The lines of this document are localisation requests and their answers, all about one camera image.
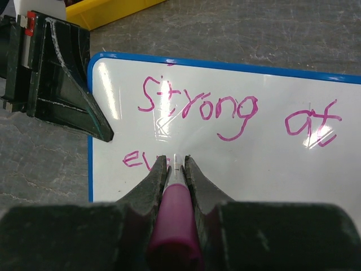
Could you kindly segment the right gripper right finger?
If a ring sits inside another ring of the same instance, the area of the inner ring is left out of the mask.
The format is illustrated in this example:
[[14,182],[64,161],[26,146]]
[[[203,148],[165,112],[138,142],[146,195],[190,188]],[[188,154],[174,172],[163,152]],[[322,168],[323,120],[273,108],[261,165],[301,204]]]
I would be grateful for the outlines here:
[[236,201],[186,156],[206,270],[359,270],[360,235],[327,203]]

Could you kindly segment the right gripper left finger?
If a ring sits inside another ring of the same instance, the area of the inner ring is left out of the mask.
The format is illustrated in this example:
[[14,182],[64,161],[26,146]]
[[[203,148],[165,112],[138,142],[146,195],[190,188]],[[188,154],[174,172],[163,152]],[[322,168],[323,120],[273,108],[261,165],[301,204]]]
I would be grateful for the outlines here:
[[166,157],[120,200],[1,212],[2,270],[147,270]]

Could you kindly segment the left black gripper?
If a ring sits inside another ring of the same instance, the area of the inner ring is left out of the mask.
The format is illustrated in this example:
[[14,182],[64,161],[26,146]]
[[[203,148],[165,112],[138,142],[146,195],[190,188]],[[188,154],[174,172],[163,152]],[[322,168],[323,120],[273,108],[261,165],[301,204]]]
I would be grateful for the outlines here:
[[34,49],[37,11],[1,18],[1,78],[6,80],[1,108],[88,134],[104,142],[114,131],[87,87],[90,32],[79,25],[46,18],[56,58],[41,63],[37,94],[32,76],[40,50]]

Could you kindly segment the pink marker cap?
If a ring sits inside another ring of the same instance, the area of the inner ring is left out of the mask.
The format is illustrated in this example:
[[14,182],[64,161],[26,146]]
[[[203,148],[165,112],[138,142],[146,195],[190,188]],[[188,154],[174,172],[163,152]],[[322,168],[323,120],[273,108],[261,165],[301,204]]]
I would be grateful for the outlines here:
[[204,270],[191,196],[185,185],[165,189],[146,256],[150,270]]

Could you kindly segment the white marker pen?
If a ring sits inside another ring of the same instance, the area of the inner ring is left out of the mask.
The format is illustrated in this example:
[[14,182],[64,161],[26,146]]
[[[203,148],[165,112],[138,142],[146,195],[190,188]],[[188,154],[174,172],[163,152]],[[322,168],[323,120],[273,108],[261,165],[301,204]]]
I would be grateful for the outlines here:
[[183,160],[179,154],[174,154],[173,158],[170,161],[164,189],[168,188],[171,185],[186,186]]

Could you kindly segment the blue framed whiteboard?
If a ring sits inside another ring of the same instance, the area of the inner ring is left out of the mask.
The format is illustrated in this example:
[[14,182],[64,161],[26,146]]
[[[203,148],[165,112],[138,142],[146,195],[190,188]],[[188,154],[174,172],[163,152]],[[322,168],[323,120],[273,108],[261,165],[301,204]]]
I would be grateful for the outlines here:
[[233,199],[333,203],[360,220],[359,76],[102,52],[88,84],[114,132],[89,139],[90,201],[178,154]]

